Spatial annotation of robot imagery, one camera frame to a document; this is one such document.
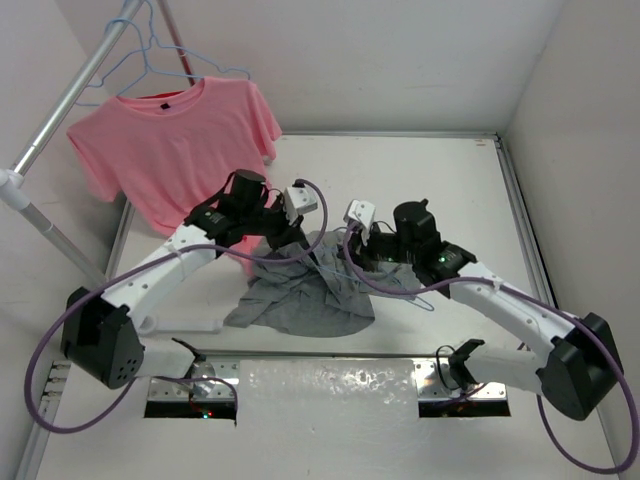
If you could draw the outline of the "grey t shirt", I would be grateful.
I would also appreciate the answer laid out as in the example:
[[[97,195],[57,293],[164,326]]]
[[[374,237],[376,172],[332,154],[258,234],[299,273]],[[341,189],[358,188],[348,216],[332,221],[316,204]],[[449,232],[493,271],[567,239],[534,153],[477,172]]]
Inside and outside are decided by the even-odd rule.
[[[228,327],[265,326],[280,333],[337,338],[375,321],[378,296],[339,257],[344,233],[325,233],[314,254],[296,263],[251,265],[247,292],[224,319]]]

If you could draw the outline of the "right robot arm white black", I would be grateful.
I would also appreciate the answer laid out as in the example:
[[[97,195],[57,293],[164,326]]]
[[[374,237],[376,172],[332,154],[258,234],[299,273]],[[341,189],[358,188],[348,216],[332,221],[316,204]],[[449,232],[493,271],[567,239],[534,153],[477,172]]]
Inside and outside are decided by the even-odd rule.
[[[512,287],[464,248],[442,239],[428,202],[393,211],[395,229],[374,222],[376,209],[352,201],[344,221],[343,252],[358,277],[381,261],[410,266],[417,294],[437,292],[469,307],[514,335],[525,347],[504,350],[469,339],[447,357],[452,390],[498,382],[545,398],[566,417],[582,421],[617,384],[622,365],[608,323],[590,313],[572,318]]]

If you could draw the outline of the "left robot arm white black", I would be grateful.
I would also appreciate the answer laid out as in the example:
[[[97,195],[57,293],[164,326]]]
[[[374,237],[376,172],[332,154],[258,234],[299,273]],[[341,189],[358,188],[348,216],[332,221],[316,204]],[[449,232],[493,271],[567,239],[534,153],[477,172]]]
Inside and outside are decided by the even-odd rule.
[[[184,378],[197,354],[177,340],[151,338],[155,307],[248,236],[264,237],[274,248],[302,239],[303,216],[317,206],[316,195],[302,181],[272,197],[262,175],[233,172],[127,278],[95,295],[80,288],[69,297],[63,355],[110,389],[138,377]]]

